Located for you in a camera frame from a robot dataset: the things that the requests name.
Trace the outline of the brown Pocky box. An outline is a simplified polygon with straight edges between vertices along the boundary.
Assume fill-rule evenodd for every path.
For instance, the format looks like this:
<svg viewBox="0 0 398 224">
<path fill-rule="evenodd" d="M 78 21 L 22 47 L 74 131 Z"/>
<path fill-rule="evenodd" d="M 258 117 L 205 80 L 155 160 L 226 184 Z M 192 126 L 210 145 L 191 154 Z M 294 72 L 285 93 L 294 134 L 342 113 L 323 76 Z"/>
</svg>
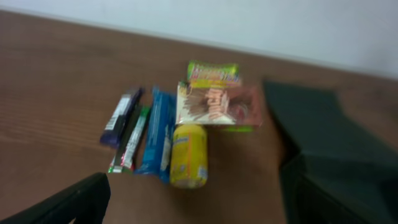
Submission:
<svg viewBox="0 0 398 224">
<path fill-rule="evenodd" d="M 254 86 L 177 87 L 177 124 L 259 126 L 262 124 L 259 91 Z"/>
</svg>

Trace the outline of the blue cookie package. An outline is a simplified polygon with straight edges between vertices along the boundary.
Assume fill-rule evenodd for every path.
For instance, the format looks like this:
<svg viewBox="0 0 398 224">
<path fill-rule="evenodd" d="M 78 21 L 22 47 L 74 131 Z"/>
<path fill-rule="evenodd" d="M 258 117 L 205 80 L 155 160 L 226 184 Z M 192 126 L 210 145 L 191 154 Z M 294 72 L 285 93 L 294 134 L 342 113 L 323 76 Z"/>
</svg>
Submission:
<svg viewBox="0 0 398 224">
<path fill-rule="evenodd" d="M 157 175 L 165 183 L 170 181 L 170 158 L 176 122 L 175 95 L 152 89 L 152 109 L 147 130 L 146 145 L 137 174 Z"/>
</svg>

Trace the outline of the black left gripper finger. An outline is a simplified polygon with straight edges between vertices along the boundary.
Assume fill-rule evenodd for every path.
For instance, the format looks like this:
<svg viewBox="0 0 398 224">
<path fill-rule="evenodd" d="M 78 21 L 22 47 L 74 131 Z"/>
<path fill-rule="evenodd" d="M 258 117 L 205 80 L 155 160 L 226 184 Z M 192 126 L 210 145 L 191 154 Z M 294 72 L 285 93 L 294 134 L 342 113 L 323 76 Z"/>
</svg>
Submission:
<svg viewBox="0 0 398 224">
<path fill-rule="evenodd" d="M 97 172 L 1 223 L 98 223 L 111 197 L 108 177 Z"/>
</svg>

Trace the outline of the dark green flip-lid box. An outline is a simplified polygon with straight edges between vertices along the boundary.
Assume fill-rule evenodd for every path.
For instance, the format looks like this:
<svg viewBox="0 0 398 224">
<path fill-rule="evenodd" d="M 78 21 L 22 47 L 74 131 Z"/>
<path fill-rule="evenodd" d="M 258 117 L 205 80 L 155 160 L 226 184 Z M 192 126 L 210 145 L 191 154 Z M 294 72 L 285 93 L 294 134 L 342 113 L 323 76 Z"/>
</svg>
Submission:
<svg viewBox="0 0 398 224">
<path fill-rule="evenodd" d="M 265 81 L 287 151 L 288 223 L 396 223 L 397 153 L 343 112 L 332 91 Z"/>
</svg>

